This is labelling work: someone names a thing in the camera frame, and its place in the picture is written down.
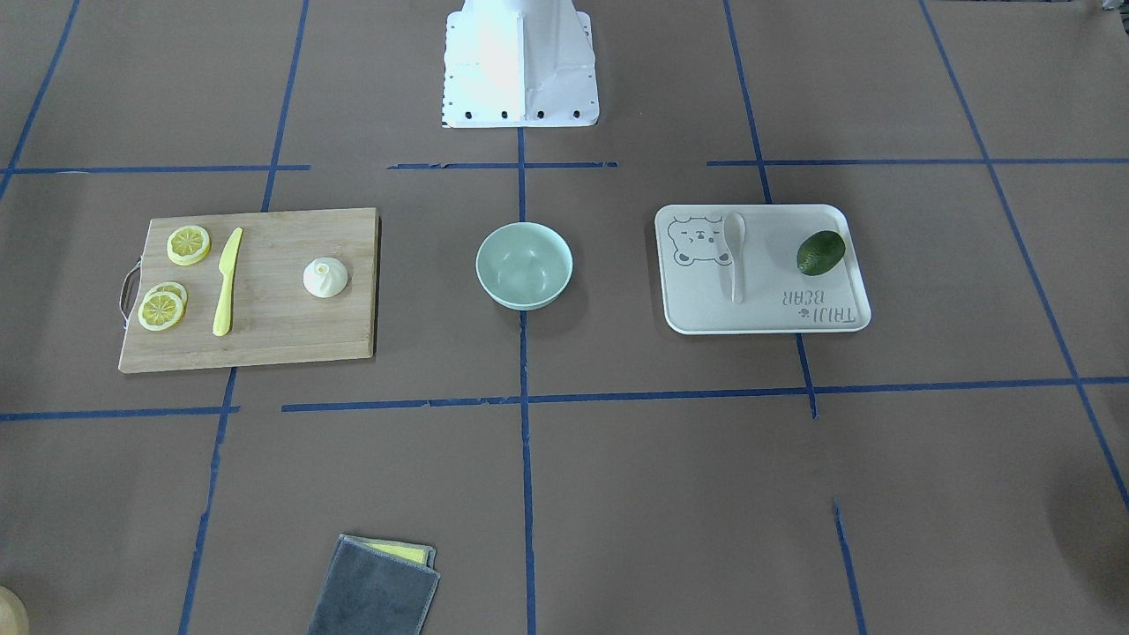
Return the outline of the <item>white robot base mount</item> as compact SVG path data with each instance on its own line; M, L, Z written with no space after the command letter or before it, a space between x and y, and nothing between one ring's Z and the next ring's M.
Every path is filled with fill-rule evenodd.
M465 1L445 36L444 128L597 124L592 20L572 1Z

